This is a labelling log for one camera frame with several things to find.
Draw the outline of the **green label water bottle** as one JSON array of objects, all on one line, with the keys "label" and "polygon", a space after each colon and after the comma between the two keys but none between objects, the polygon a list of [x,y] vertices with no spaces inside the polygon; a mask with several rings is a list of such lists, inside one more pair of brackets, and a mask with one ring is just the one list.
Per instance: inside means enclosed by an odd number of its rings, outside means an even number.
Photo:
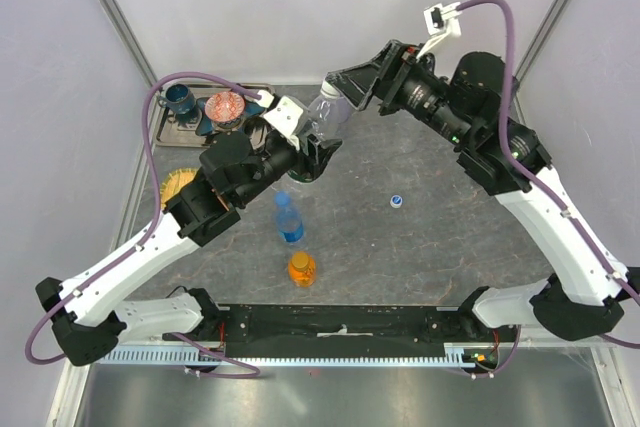
[{"label": "green label water bottle", "polygon": [[[300,132],[301,138],[308,134],[315,134],[321,140],[341,139],[341,131],[351,117],[351,104],[325,80],[321,84],[319,95],[307,108],[307,122]],[[319,177],[301,177],[297,173],[297,164],[288,172],[296,181],[309,183]]]}]

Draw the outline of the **blue white bottle cap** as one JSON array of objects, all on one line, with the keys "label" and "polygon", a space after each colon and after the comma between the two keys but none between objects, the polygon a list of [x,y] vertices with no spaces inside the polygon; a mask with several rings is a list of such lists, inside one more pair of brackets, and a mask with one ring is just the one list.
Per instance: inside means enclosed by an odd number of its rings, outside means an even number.
[{"label": "blue white bottle cap", "polygon": [[390,199],[390,206],[392,208],[400,208],[403,205],[403,198],[400,195],[393,195]]}]

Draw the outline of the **blue label water bottle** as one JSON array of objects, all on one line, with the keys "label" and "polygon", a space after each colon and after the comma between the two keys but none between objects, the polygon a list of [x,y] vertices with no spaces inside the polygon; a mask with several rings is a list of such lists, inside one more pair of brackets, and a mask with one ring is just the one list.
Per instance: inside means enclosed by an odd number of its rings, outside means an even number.
[{"label": "blue label water bottle", "polygon": [[274,196],[276,229],[282,240],[290,245],[300,244],[305,235],[301,213],[292,197],[284,191]]}]

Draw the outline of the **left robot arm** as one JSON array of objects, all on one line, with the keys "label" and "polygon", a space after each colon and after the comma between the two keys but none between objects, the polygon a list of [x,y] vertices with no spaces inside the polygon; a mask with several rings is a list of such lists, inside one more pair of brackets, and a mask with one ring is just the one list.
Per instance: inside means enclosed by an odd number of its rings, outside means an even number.
[{"label": "left robot arm", "polygon": [[236,224],[240,210],[289,172],[316,180],[339,149],[339,139],[313,133],[294,147],[277,130],[254,148],[249,136],[215,136],[201,153],[194,179],[171,197],[136,236],[85,272],[36,287],[63,355],[75,366],[94,363],[123,342],[148,337],[216,335],[223,318],[202,288],[151,301],[128,296],[165,267],[193,253]]}]

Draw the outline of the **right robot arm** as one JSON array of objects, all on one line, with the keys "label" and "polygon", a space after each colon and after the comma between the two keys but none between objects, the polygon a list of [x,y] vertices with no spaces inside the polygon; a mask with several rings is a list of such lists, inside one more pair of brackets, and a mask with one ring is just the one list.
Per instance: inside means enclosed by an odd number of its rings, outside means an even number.
[{"label": "right robot arm", "polygon": [[567,341],[608,339],[623,301],[639,293],[639,271],[607,252],[537,134],[500,108],[517,89],[502,90],[503,60],[472,51],[445,79],[435,73],[434,55],[418,50],[391,40],[371,60],[325,81],[359,110],[378,99],[380,115],[406,111],[450,142],[465,174],[520,222],[553,268],[536,283],[474,291],[458,315],[460,333],[477,341],[498,327],[538,325]]}]

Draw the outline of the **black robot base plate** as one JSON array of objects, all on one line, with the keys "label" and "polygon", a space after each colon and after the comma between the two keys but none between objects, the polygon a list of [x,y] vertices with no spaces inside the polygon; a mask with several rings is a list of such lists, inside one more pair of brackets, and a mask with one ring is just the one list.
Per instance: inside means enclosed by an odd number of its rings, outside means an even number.
[{"label": "black robot base plate", "polygon": [[390,359],[436,357],[446,343],[512,342],[514,327],[490,329],[466,310],[411,305],[226,304],[205,301],[186,337],[222,342],[233,358]]}]

